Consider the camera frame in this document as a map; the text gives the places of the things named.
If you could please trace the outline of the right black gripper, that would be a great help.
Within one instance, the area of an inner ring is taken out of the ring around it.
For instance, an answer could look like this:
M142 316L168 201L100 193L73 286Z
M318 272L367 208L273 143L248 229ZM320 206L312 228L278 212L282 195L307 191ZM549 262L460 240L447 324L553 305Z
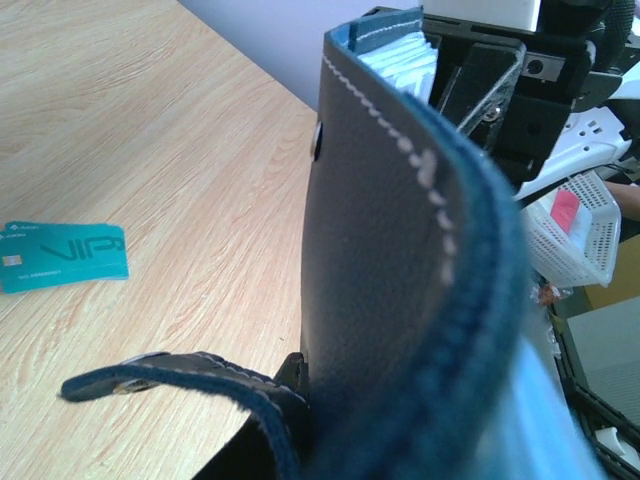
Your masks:
M510 180L532 180L586 83L623 49L620 4L545 4L533 32L423 14L439 51L432 105Z

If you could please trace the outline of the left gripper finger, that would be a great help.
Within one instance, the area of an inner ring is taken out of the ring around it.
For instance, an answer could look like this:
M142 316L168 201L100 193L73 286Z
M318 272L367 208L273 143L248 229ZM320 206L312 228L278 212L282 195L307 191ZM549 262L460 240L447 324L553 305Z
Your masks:
M290 353L274 376L274 382L289 388L302 400L308 399L308 364L301 352Z

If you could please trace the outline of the blue leather card holder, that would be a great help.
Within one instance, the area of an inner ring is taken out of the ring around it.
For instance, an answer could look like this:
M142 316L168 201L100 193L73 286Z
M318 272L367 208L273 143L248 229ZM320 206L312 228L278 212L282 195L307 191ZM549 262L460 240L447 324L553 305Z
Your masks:
M350 43L324 38L301 251L308 399L207 353L140 355L71 403L172 386L249 414L203 479L601 479L523 335L529 261L497 166Z

